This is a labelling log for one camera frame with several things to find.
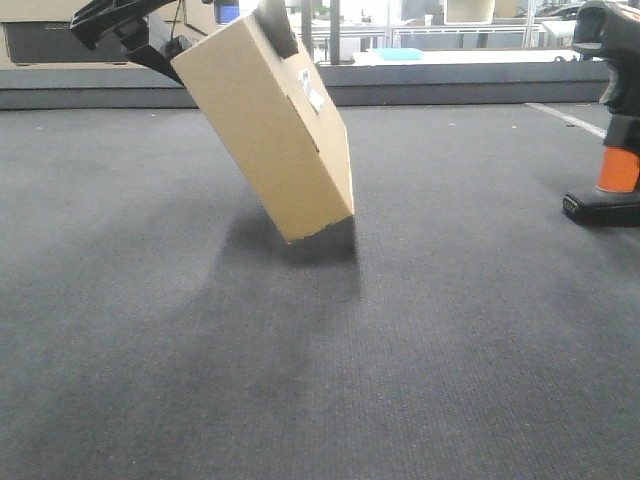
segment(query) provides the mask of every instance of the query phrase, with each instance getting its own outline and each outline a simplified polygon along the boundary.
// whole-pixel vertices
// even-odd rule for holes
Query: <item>gray carpet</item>
[[[342,113],[355,222],[286,246],[198,111],[0,112],[0,479],[640,478],[640,231],[561,213],[601,141]]]

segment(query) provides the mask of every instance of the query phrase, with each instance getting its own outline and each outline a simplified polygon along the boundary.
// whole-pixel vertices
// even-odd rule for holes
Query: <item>black base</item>
[[[596,187],[572,190],[562,200],[565,214],[583,225],[640,226],[640,192],[611,193]]]

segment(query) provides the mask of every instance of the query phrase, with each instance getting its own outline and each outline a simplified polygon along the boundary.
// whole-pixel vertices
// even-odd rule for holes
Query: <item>metal pole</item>
[[[311,0],[302,0],[300,2],[300,33],[302,35],[302,44],[313,58],[313,38],[311,37]]]
[[[340,65],[340,0],[331,0],[330,46],[331,65]]]

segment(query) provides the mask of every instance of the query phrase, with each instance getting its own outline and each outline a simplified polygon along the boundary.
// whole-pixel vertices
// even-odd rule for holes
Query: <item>cardboard box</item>
[[[445,0],[445,25],[486,25],[493,21],[496,0]]]
[[[172,61],[287,242],[354,213],[346,128],[299,50],[280,58],[251,14]]]

